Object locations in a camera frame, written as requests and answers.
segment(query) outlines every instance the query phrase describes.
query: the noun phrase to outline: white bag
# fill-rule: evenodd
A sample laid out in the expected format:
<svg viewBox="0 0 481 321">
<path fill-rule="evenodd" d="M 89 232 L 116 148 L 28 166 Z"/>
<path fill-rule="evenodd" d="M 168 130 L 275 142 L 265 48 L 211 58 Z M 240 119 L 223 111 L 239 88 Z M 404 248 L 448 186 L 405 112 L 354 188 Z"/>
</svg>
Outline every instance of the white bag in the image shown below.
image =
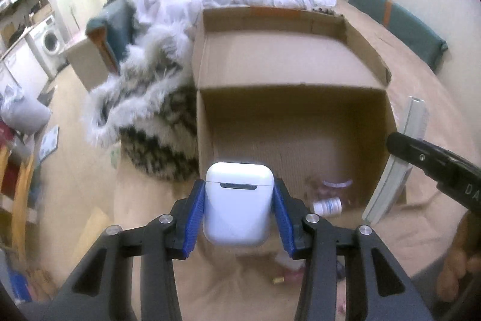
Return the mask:
<svg viewBox="0 0 481 321">
<path fill-rule="evenodd" d="M 50 109 L 18 86 L 8 85 L 3 96 L 2 119 L 9 127 L 31 135 L 39 131 L 50 119 Z"/>
</svg>

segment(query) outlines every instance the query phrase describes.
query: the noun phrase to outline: cardboard box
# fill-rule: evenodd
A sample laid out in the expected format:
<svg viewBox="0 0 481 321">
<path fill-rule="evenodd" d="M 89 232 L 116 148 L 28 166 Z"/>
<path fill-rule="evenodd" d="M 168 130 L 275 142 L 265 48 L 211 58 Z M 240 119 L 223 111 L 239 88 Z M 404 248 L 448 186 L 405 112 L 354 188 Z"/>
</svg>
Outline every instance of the cardboard box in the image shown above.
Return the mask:
<svg viewBox="0 0 481 321">
<path fill-rule="evenodd" d="M 32 17 L 31 21 L 32 24 L 38 24 L 39 22 L 43 21 L 45 18 L 47 18 L 50 14 L 52 14 L 52 6 L 46 5 L 42 7 L 39 11 L 37 11 Z"/>
<path fill-rule="evenodd" d="M 305 200 L 306 180 L 353 180 L 359 215 L 396 130 L 391 74 L 343 16 L 278 8 L 205 10 L 194 44 L 200 174 L 261 162 Z"/>
<path fill-rule="evenodd" d="M 9 24 L 5 25 L 3 29 L 0 31 L 0 34 L 2 35 L 2 40 L 3 43 L 5 44 L 6 47 L 8 47 L 8 41 L 10 40 L 10 37 L 15 33 L 15 25 L 13 22 L 10 22 Z"/>
</svg>

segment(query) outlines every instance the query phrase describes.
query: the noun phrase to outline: white earbud case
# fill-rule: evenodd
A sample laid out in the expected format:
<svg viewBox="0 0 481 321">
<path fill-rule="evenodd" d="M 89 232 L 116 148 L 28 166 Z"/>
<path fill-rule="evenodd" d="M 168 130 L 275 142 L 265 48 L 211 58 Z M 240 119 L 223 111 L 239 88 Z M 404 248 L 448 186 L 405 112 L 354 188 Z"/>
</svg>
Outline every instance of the white earbud case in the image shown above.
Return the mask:
<svg viewBox="0 0 481 321">
<path fill-rule="evenodd" d="M 214 163 L 205 179 L 206 238 L 215 245 L 261 245 L 269 236 L 273 189 L 266 166 Z"/>
</svg>

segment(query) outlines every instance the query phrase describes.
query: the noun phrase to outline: finger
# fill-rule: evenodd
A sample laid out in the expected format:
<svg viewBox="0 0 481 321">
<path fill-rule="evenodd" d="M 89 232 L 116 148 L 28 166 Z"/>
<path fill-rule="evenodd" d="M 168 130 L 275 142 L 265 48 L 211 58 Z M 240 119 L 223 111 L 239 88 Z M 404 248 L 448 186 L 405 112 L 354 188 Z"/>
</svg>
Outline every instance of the finger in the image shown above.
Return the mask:
<svg viewBox="0 0 481 321">
<path fill-rule="evenodd" d="M 469 256 L 472 256 L 479 250 L 479 239 L 481 238 L 481 219 L 476 215 L 466 214 L 467 233 L 463 245 L 464 250 Z"/>
<path fill-rule="evenodd" d="M 466 244 L 467 229 L 468 229 L 468 215 L 469 215 L 469 212 L 463 216 L 463 218 L 461 219 L 461 222 L 458 225 L 458 229 L 456 231 L 456 234 L 453 238 L 453 243 L 451 245 L 451 247 L 453 248 L 463 248 Z"/>
<path fill-rule="evenodd" d="M 467 270 L 467 255 L 463 249 L 451 249 L 446 258 L 445 265 L 447 265 L 456 275 L 461 279 L 466 275 Z"/>
<path fill-rule="evenodd" d="M 454 271 L 445 267 L 438 277 L 436 293 L 444 302 L 453 302 L 458 296 L 459 282 Z"/>
<path fill-rule="evenodd" d="M 481 272 L 481 255 L 472 256 L 467 261 L 466 268 L 471 273 Z"/>
</svg>

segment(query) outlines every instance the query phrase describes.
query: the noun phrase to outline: kitchen cabinet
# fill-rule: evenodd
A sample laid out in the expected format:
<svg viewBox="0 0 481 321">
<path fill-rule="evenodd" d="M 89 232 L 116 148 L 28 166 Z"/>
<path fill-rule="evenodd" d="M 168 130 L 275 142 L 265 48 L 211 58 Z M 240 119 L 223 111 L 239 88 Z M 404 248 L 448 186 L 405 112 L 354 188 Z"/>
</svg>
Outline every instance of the kitchen cabinet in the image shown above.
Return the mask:
<svg viewBox="0 0 481 321">
<path fill-rule="evenodd" d="M 31 97 L 37 98 L 49 81 L 25 38 L 15 44 L 5 57 L 4 64 L 22 90 Z"/>
</svg>

